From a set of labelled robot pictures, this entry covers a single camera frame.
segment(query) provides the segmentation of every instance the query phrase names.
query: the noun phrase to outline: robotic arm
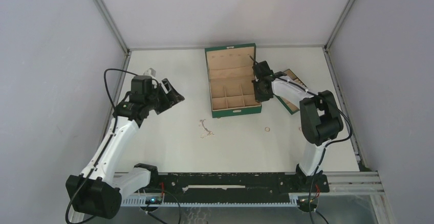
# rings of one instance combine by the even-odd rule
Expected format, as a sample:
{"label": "robotic arm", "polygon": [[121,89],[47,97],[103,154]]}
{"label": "robotic arm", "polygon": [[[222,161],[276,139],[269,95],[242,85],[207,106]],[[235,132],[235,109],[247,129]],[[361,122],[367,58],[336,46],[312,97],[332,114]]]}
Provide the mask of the robotic arm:
{"label": "robotic arm", "polygon": [[74,210],[113,218],[123,199],[149,184],[155,166],[138,164],[119,178],[114,178],[119,159],[131,138],[137,133],[151,110],[157,114],[183,101],[167,79],[158,82],[155,71],[135,76],[131,91],[115,107],[110,129],[95,155],[80,175],[70,175],[66,188]]}
{"label": "robotic arm", "polygon": [[273,73],[266,61],[254,61],[253,80],[255,99],[264,102],[273,95],[281,96],[300,109],[301,130],[309,142],[296,172],[303,178],[313,176],[315,169],[321,172],[321,161],[325,146],[343,130],[343,123],[336,101],[330,91],[314,92],[302,86],[283,72]]}

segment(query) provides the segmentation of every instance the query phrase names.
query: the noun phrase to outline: metal corner post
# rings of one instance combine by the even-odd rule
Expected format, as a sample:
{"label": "metal corner post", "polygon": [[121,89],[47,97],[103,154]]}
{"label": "metal corner post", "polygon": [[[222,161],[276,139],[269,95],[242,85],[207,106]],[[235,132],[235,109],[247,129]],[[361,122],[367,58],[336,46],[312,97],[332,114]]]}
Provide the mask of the metal corner post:
{"label": "metal corner post", "polygon": [[345,21],[346,17],[348,16],[348,13],[350,12],[351,8],[354,5],[354,2],[356,0],[348,0],[348,2],[346,3],[339,19],[338,22],[336,23],[335,27],[333,28],[332,34],[330,35],[329,39],[327,40],[327,43],[325,44],[324,48],[326,50],[330,49],[333,41],[336,38],[336,35],[338,34],[340,28],[342,27],[343,22]]}
{"label": "metal corner post", "polygon": [[115,36],[116,40],[118,41],[120,47],[124,51],[125,55],[128,54],[128,47],[122,38],[121,33],[119,32],[119,29],[117,28],[112,16],[109,13],[109,10],[105,6],[105,3],[103,0],[93,0],[95,2],[95,5],[97,6],[99,12],[101,13],[101,16],[104,18],[104,21],[107,23],[107,26],[110,28],[111,32]]}

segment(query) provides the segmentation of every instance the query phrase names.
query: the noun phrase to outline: white table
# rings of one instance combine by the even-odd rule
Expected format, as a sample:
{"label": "white table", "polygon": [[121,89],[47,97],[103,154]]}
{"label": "white table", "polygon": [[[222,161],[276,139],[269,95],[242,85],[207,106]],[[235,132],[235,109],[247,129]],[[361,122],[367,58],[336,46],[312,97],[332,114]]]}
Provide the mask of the white table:
{"label": "white table", "polygon": [[[336,93],[321,48],[258,48],[274,72],[290,68],[308,87]],[[185,97],[160,115],[152,111],[128,144],[117,172],[137,163],[159,172],[294,172],[307,143],[300,129],[300,113],[290,115],[277,99],[263,103],[260,114],[213,119],[205,52],[198,50],[133,51],[128,71],[157,71]],[[127,75],[121,97],[131,87]],[[200,126],[212,131],[207,136]],[[348,135],[346,127],[338,138]],[[327,149],[324,171],[359,171],[350,141]]]}

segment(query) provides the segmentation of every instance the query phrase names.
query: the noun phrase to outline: white wall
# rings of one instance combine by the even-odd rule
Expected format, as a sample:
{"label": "white wall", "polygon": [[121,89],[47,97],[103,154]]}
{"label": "white wall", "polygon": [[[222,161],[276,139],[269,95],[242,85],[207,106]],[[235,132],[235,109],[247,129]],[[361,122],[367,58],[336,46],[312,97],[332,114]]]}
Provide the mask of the white wall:
{"label": "white wall", "polygon": [[347,0],[104,0],[130,48],[325,45]]}
{"label": "white wall", "polygon": [[64,223],[66,179],[94,154],[109,110],[103,71],[124,55],[92,0],[0,8],[1,222]]}
{"label": "white wall", "polygon": [[332,62],[397,223],[434,212],[434,0],[357,0]]}

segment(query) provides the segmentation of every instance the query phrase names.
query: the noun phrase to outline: gray floor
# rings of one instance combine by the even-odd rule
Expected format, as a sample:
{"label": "gray floor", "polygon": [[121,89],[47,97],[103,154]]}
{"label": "gray floor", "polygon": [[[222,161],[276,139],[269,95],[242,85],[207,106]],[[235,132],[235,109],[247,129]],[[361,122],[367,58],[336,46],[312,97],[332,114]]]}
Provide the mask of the gray floor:
{"label": "gray floor", "polygon": [[[318,210],[332,223],[376,224],[369,197],[320,197]],[[178,208],[161,208],[153,212],[168,224],[178,222]],[[316,224],[324,224],[314,213]],[[95,218],[92,224],[154,224],[159,223],[138,207],[122,208],[111,220]],[[311,223],[309,214],[297,208],[182,208],[181,223]]]}

